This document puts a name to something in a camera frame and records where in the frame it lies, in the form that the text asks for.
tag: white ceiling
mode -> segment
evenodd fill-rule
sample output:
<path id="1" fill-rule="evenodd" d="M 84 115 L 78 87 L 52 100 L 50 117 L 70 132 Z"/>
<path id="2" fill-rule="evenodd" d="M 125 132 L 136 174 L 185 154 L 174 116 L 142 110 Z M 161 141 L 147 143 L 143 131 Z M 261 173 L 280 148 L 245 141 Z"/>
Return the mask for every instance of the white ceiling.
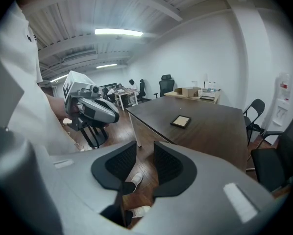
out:
<path id="1" fill-rule="evenodd" d="M 143 45 L 185 18 L 189 20 L 191 8 L 207 1 L 38 0 L 23 12 L 37 36 L 42 77 L 50 80 L 69 70 L 126 64 Z M 145 34 L 140 38 L 98 36 L 94 35 L 95 28 L 123 28 Z"/>

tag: black headrest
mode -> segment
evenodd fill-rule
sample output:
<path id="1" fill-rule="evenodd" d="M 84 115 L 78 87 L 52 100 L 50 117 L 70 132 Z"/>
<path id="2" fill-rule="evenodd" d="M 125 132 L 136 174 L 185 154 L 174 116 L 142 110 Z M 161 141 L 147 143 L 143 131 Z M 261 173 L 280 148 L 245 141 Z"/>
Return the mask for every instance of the black headrest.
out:
<path id="1" fill-rule="evenodd" d="M 163 75 L 162 80 L 170 80 L 171 79 L 171 75 Z"/>

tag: white shirt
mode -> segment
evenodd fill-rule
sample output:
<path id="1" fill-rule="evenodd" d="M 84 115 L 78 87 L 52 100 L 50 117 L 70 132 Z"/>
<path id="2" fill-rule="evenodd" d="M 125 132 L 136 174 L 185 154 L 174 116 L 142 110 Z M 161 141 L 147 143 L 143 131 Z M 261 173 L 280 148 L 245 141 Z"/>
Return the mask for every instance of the white shirt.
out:
<path id="1" fill-rule="evenodd" d="M 29 22 L 13 3 L 0 23 L 0 62 L 24 90 L 8 128 L 33 144 L 42 144 L 49 154 L 76 151 L 37 83 L 43 81 L 38 49 Z"/>
<path id="2" fill-rule="evenodd" d="M 137 86 L 136 83 L 134 83 L 133 85 L 130 85 L 130 88 L 131 88 L 131 89 L 136 89 L 137 92 L 138 92 L 138 86 Z"/>
<path id="3" fill-rule="evenodd" d="M 109 91 L 108 91 L 108 95 L 111 95 L 111 94 L 113 94 L 114 93 L 114 88 L 111 88 Z"/>

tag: paper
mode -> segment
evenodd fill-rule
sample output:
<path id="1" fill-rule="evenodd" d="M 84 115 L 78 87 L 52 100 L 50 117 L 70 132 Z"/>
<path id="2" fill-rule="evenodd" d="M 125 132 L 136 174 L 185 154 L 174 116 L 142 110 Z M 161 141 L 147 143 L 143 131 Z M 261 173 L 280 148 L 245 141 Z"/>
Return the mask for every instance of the paper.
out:
<path id="1" fill-rule="evenodd" d="M 181 126 L 185 126 L 188 121 L 189 121 L 188 117 L 179 116 L 173 123 L 181 125 Z"/>

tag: wooden floor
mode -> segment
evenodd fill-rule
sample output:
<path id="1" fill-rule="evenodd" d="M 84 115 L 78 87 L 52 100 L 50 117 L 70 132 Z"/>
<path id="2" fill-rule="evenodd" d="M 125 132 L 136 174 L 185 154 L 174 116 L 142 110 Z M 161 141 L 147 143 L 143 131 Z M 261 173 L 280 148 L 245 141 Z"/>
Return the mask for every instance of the wooden floor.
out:
<path id="1" fill-rule="evenodd" d="M 135 140 L 133 129 L 131 127 L 131 122 L 129 119 L 128 112 L 119 110 L 120 119 L 117 123 L 110 124 L 106 127 L 106 131 L 109 133 L 109 139 L 106 143 L 104 143 L 101 147 L 109 146 L 112 144 L 124 142 L 124 141 L 132 141 Z M 79 147 L 79 149 L 84 148 L 84 150 L 91 150 L 91 147 L 87 144 L 81 132 L 75 132 L 71 128 L 64 126 L 64 129 L 67 132 L 70 132 L 70 136 L 74 139 L 78 144 L 83 145 Z M 142 172 L 144 178 L 141 184 L 138 186 L 137 190 L 123 197 L 124 209 L 129 210 L 143 205 L 153 205 L 152 199 L 152 191 L 154 188 L 158 187 L 158 178 L 157 171 L 153 165 L 153 139 L 148 135 L 144 135 L 145 140 L 143 143 L 148 142 L 150 145 L 143 145 L 142 147 L 137 147 L 137 161 L 134 165 L 127 181 L 131 181 L 131 178 L 137 173 Z M 260 142 L 260 138 L 256 139 L 255 142 L 250 143 L 248 147 L 248 152 L 255 149 L 258 143 Z M 266 141 L 263 142 L 261 148 L 269 148 L 271 145 Z M 252 158 L 249 160 L 247 168 L 252 168 L 253 162 Z M 248 172 L 248 175 L 256 180 L 255 172 Z M 132 228 L 140 218 L 133 218 L 131 225 L 129 228 Z"/>

